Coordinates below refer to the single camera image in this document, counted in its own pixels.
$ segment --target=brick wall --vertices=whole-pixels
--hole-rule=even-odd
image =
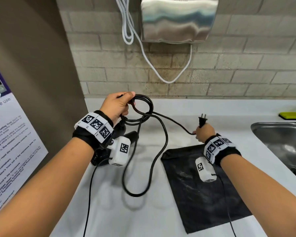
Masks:
[[[138,11],[132,0],[131,11]],[[138,43],[124,44],[115,0],[57,0],[86,97],[136,91],[166,98],[296,99],[296,0],[221,0],[209,38],[164,84]],[[134,13],[135,23],[138,14]],[[161,76],[186,65],[189,45],[145,43]]]

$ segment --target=black cable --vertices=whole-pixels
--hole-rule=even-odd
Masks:
[[[134,105],[134,101],[135,100],[142,100],[142,101],[146,102],[148,104],[148,106],[149,106],[149,111],[146,112],[146,113],[143,113],[143,112],[139,111],[135,107],[135,105]],[[166,149],[166,147],[168,145],[168,140],[169,140],[168,132],[167,132],[167,129],[166,129],[163,121],[158,116],[156,116],[156,115],[159,115],[161,117],[164,117],[164,118],[166,118],[168,120],[173,121],[174,123],[176,123],[177,125],[179,125],[180,127],[182,127],[190,135],[194,135],[194,134],[193,133],[190,133],[185,127],[183,127],[180,123],[176,122],[175,120],[173,120],[173,119],[171,119],[171,118],[169,118],[167,116],[161,115],[161,114],[159,114],[157,112],[154,112],[153,111],[153,103],[152,103],[151,99],[149,97],[145,96],[145,95],[139,95],[139,94],[135,95],[135,97],[131,100],[131,105],[133,106],[134,111],[136,111],[138,114],[142,115],[142,117],[140,119],[127,119],[125,116],[121,116],[122,121],[124,121],[126,125],[131,125],[131,126],[138,125],[137,138],[135,140],[134,150],[133,150],[133,153],[132,153],[130,159],[128,160],[128,162],[127,162],[127,164],[126,164],[126,166],[124,168],[124,171],[123,171],[122,186],[123,186],[124,191],[128,195],[130,195],[132,197],[140,197],[140,196],[143,196],[144,194],[146,194],[147,191],[149,190],[150,185],[151,185],[153,168],[154,168],[155,163],[157,162],[157,159],[159,158],[159,156]],[[135,154],[135,151],[136,151],[136,147],[137,147],[137,142],[138,142],[138,138],[139,138],[139,132],[140,132],[141,124],[144,123],[145,121],[147,121],[150,117],[156,118],[161,123],[162,128],[164,130],[164,134],[166,136],[166,142],[165,142],[164,146],[162,147],[162,149],[159,151],[159,153],[156,155],[156,157],[152,161],[152,164],[151,164],[151,167],[150,167],[150,172],[149,172],[148,184],[147,184],[145,190],[143,192],[139,193],[139,194],[134,194],[134,193],[130,192],[127,189],[127,187],[126,187],[126,184],[125,184],[125,174],[126,174],[126,171],[127,171],[127,167],[129,165],[129,163],[131,162],[131,160],[133,159],[134,154]]]
[[[224,197],[225,197],[225,203],[226,203],[226,209],[227,209],[227,214],[228,214],[228,218],[229,218],[229,223],[230,223],[231,229],[232,229],[232,231],[234,233],[234,237],[237,237],[236,236],[236,233],[234,232],[234,228],[232,226],[232,223],[231,223],[231,218],[230,218],[230,214],[229,214],[229,208],[228,208],[228,203],[227,203],[227,197],[226,197],[226,191],[225,191],[224,182],[222,181],[222,179],[221,179],[221,177],[219,175],[217,175],[217,174],[215,174],[215,175],[220,179],[220,181],[222,183],[222,189],[224,190]]]
[[[88,204],[88,214],[87,214],[87,220],[86,220],[86,226],[85,226],[85,231],[83,232],[83,237],[85,237],[86,235],[86,230],[87,230],[87,225],[88,225],[88,219],[89,219],[89,213],[90,213],[90,204],[91,204],[91,187],[92,187],[92,180],[93,180],[93,176],[94,176],[94,173],[95,173],[95,170],[97,169],[97,167],[104,161],[108,160],[109,158],[106,158],[104,160],[102,160],[95,168],[94,168],[94,171],[92,173],[92,176],[91,176],[91,181],[90,181],[90,188],[89,188],[89,204]]]

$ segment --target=wall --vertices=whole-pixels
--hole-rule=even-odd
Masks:
[[[138,11],[138,0],[131,0]],[[126,46],[115,0],[57,0],[85,97],[136,91],[166,98],[296,99],[296,0],[221,0],[189,68],[160,83],[138,44]],[[186,65],[188,45],[145,44],[164,79]]]
[[[48,150],[87,112],[55,0],[0,0],[0,72]]]

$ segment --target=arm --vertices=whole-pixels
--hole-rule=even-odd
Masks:
[[[209,124],[195,131],[205,142],[215,135]],[[296,197],[242,156],[224,157],[221,167],[268,237],[296,237]]]
[[[109,95],[101,111],[113,122],[128,114],[133,92]],[[70,203],[94,154],[79,138],[63,147],[0,211],[0,237],[49,236]]]

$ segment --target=stainless steel hand dryer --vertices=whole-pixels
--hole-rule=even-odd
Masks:
[[[141,0],[141,40],[170,44],[205,41],[219,0]]]

